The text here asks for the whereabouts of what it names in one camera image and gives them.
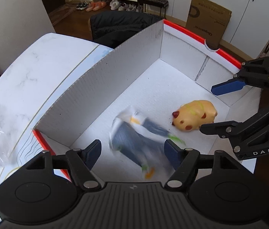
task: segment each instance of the red trim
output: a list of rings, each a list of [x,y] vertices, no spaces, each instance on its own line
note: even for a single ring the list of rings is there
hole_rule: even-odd
[[[52,156],[56,155],[55,152],[52,150],[52,148],[49,146],[48,142],[44,139],[44,137],[38,130],[34,129],[33,134],[37,138],[38,142],[41,144],[44,150],[49,150]],[[70,180],[68,171],[66,169],[62,169],[61,172],[67,177],[68,180]]]
[[[202,38],[201,36],[189,31],[188,29],[181,27],[173,22],[170,22],[168,20],[164,20],[164,24],[175,28],[176,30],[192,37],[193,39],[197,40],[198,42],[204,44],[204,38]],[[226,59],[227,61],[229,61],[231,64],[233,64],[234,66],[236,66],[238,69],[241,69],[242,64],[235,58],[233,58],[230,54],[226,53],[224,50],[222,49],[218,49],[218,51],[216,51],[216,53],[218,53],[220,56],[222,56],[224,59]]]

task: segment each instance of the orange slipper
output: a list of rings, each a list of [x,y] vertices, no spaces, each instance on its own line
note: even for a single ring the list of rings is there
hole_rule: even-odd
[[[95,7],[96,4],[97,3],[95,2],[90,3],[89,6],[86,8],[86,11],[91,11]]]
[[[106,7],[107,3],[106,2],[97,2],[95,7],[92,9],[93,11],[97,11],[103,7]]]

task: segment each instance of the brown spot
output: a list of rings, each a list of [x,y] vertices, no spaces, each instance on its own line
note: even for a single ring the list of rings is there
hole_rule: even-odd
[[[173,117],[176,119],[179,115],[179,111],[175,111],[172,113]]]

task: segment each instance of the toy pig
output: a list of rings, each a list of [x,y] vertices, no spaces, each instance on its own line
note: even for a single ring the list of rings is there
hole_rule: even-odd
[[[217,111],[210,101],[192,101],[173,112],[172,125],[182,131],[191,131],[202,124],[214,123],[216,116]]]

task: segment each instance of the doormat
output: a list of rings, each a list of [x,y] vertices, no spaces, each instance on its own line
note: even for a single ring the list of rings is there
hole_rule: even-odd
[[[62,19],[76,11],[76,4],[64,4],[48,14],[50,21],[55,26]]]

